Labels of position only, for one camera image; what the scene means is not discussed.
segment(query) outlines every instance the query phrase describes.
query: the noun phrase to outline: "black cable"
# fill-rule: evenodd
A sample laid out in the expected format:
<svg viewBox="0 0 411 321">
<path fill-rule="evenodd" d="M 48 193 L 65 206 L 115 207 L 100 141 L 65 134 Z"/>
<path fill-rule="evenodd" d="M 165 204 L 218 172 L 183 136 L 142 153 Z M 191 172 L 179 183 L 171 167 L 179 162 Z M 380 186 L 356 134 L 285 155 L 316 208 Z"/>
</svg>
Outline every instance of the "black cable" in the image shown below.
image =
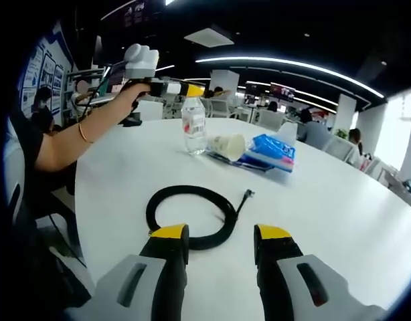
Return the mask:
<svg viewBox="0 0 411 321">
<path fill-rule="evenodd" d="M 70 247 L 70 245 L 67 243 L 66 239 L 64 238 L 64 236 L 62 235 L 62 233 L 61 233 L 60 230 L 58 229 L 58 227 L 57 227 L 57 225 L 56 225 L 56 222 L 54 222 L 54 219 L 52 218 L 52 216 L 51 216 L 50 214 L 49 214 L 48 216 L 50 217 L 51 222 L 52 222 L 52 225 L 55 227 L 57 233 L 60 235 L 60 237 L 62 238 L 63 242 L 66 244 L 66 246 L 67 246 L 67 248 L 69 249 L 69 251 L 72 252 L 72 255 L 75 257 L 75 259 L 77 259 L 77 260 L 79 261 L 79 263 L 81 263 L 85 268 L 87 268 L 86 265 L 85 265 L 85 263 L 80 260 L 80 258 L 76 255 L 76 253 L 74 253 L 73 249 L 72 249 L 72 248 Z"/>
<path fill-rule="evenodd" d="M 225 197 L 213 192 L 209 189 L 197 186 L 189 185 L 179 185 L 179 186 L 170 186 L 160 191 L 156 192 L 146 207 L 146 221 L 149 229 L 151 231 L 156 231 L 161 227 L 158 225 L 155 218 L 155 212 L 158 208 L 158 205 L 166 198 L 178 195 L 178 194 L 194 194 L 205 199 L 208 199 L 214 205 L 219 207 L 225 215 L 224 226 L 213 235 L 203 236 L 203 237 L 190 237 L 189 238 L 189 248 L 202 250 L 202 249 L 211 249 L 213 247 L 219 246 L 225 242 L 229 236 L 231 236 L 232 231 L 235 228 L 235 224 L 238 219 L 238 214 L 241 211 L 241 208 L 249 196 L 253 195 L 253 192 L 248 189 L 243 197 L 243 200 L 237 209 L 232 206 L 232 204 Z"/>
<path fill-rule="evenodd" d="M 98 85 L 98 87 L 92 92 L 92 95 L 90 96 L 90 99 L 89 99 L 88 103 L 85 105 L 84 112 L 82 113 L 82 116 L 81 116 L 81 118 L 80 118 L 81 120 L 84 119 L 84 117 L 85 117 L 85 115 L 86 115 L 86 112 L 88 111 L 88 109 L 89 109 L 89 107 L 90 107 L 91 101 L 92 101 L 92 99 L 94 99 L 94 96 L 97 94 L 97 92 L 98 92 L 98 90 L 100 89 L 100 87 L 107 81 L 107 79 L 109 79 L 109 78 L 110 78 L 111 76 L 113 76 L 116 72 L 118 72 L 118 71 L 120 71 L 122 68 L 124 68 L 126 64 L 127 64 L 126 62 L 122 61 L 122 62 L 119 62 L 119 63 L 117 63 L 117 64 L 115 64 L 115 65 L 112 65 L 112 66 L 110 67 L 110 70 L 109 70 L 109 72 L 107 73 L 107 75 L 105 75 L 105 77 L 103 77 L 103 80 L 101 81 L 101 83 L 100 83 L 100 84 Z"/>
</svg>

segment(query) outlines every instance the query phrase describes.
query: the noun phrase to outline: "plastic bottle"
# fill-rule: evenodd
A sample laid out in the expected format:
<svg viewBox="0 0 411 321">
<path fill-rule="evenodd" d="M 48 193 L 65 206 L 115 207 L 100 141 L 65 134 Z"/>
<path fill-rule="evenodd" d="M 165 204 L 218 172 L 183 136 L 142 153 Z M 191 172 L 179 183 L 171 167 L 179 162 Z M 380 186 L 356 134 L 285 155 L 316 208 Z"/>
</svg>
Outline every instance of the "plastic bottle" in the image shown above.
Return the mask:
<svg viewBox="0 0 411 321">
<path fill-rule="evenodd" d="M 187 152 L 202 154 L 207 146 L 206 109 L 198 97 L 186 98 L 181 109 Z"/>
</svg>

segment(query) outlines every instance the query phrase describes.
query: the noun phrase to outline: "window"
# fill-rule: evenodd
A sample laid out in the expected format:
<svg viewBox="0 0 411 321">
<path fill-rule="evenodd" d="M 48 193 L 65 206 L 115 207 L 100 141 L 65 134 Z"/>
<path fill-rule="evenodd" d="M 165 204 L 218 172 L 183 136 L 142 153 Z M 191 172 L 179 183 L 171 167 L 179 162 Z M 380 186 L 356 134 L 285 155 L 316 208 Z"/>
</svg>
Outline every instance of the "window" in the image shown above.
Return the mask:
<svg viewBox="0 0 411 321">
<path fill-rule="evenodd" d="M 389 98 L 375 155 L 400 171 L 411 135 L 411 89 Z"/>
<path fill-rule="evenodd" d="M 350 129 L 354 129 L 357 126 L 357 119 L 359 118 L 359 112 L 355 112 L 353 115 L 353 120 L 351 121 Z"/>
</svg>

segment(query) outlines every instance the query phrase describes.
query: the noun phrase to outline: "poster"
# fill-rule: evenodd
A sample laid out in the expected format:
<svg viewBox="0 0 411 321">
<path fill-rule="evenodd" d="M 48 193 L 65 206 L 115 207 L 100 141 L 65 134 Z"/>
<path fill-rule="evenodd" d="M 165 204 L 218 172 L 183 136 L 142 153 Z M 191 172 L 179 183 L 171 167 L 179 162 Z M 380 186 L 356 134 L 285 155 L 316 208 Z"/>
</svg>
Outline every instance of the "poster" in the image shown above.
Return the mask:
<svg viewBox="0 0 411 321">
<path fill-rule="evenodd" d="M 54 77 L 52 80 L 52 101 L 51 101 L 51 112 L 52 114 L 57 114 L 61 110 L 61 91 L 63 82 L 64 70 L 61 66 L 56 66 L 54 71 Z"/>
<path fill-rule="evenodd" d="M 30 57 L 29 63 L 25 70 L 23 87 L 37 88 L 39 81 L 40 67 L 42 66 L 42 60 L 44 58 L 44 50 L 37 46 L 35 51 Z"/>
<path fill-rule="evenodd" d="M 31 106 L 33 105 L 35 95 L 36 88 L 23 88 L 21 93 L 21 111 L 27 118 L 31 116 Z"/>
<path fill-rule="evenodd" d="M 42 71 L 40 74 L 39 87 L 47 86 L 49 88 L 52 88 L 52 78 L 54 76 L 55 68 L 55 61 L 48 54 L 46 54 L 44 64 L 42 65 Z"/>
</svg>

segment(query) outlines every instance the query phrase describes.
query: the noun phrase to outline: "gold bracelet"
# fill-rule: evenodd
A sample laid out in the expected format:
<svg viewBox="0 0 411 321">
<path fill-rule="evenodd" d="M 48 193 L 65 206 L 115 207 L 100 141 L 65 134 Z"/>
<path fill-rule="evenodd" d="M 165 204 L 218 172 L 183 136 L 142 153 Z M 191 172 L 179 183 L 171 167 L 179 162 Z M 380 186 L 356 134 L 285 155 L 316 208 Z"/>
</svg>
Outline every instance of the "gold bracelet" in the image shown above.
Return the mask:
<svg viewBox="0 0 411 321">
<path fill-rule="evenodd" d="M 82 136 L 82 138 L 83 138 L 87 143 L 92 144 L 93 142 L 90 142 L 88 139 L 86 139 L 86 137 L 85 137 L 85 135 L 84 135 L 84 131 L 82 130 L 82 125 L 80 124 L 80 122 L 79 122 L 78 124 L 79 124 L 79 133 L 80 133 L 80 136 Z"/>
</svg>

